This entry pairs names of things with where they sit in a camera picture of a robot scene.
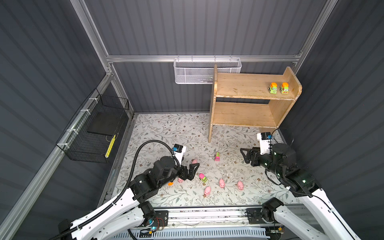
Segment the pink toy car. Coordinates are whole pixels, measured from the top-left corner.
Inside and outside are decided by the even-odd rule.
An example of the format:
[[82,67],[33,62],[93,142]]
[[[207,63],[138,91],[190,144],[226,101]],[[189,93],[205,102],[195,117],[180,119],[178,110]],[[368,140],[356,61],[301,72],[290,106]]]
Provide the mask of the pink toy car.
[[202,173],[199,174],[199,178],[201,179],[201,181],[203,181],[203,183],[206,183],[208,181],[208,179]]
[[215,155],[215,161],[220,161],[220,153],[217,152]]

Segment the black wire basket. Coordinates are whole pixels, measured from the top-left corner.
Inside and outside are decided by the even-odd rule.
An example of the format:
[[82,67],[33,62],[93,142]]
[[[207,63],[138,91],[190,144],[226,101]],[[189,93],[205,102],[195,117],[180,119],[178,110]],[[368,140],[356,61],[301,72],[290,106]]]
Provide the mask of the black wire basket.
[[107,163],[129,122],[128,99],[99,94],[87,110],[81,111],[84,114],[76,126],[67,126],[61,135],[69,131],[67,141],[56,145],[71,160]]

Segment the white wire basket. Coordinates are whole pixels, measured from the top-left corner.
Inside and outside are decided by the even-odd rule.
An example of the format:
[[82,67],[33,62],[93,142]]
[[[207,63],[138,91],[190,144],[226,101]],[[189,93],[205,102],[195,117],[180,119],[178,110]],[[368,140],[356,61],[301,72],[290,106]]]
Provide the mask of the white wire basket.
[[214,67],[218,73],[240,73],[241,61],[232,58],[230,61],[179,61],[175,58],[175,82],[177,84],[212,84]]

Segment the metal rail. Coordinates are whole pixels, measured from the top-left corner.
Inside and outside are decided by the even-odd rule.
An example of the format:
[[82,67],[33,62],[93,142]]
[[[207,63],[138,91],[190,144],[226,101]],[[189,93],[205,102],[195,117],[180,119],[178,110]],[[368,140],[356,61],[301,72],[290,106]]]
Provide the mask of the metal rail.
[[194,56],[194,55],[163,55],[163,56],[146,56],[146,55],[107,55],[106,59],[109,63],[125,63],[125,62],[148,62],[148,63],[172,63],[175,59],[177,61],[232,61],[237,58],[241,62],[298,62],[299,55],[207,55],[207,56]]

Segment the wooden shelf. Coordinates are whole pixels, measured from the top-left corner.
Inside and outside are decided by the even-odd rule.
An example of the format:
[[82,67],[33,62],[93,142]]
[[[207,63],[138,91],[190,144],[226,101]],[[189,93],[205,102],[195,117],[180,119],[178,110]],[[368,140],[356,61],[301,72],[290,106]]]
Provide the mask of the wooden shelf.
[[[279,90],[283,82],[288,82],[283,75],[246,74],[246,73],[217,73],[217,97],[294,100],[296,96],[290,91],[282,94]],[[268,87],[277,83],[278,92],[270,93]]]
[[216,102],[213,125],[276,127],[268,104]]
[[[278,88],[289,84],[289,93],[269,93],[272,82]],[[214,69],[208,142],[213,125],[277,128],[301,94],[302,86],[290,67],[283,75],[218,73]],[[269,99],[268,104],[216,102],[216,98]]]

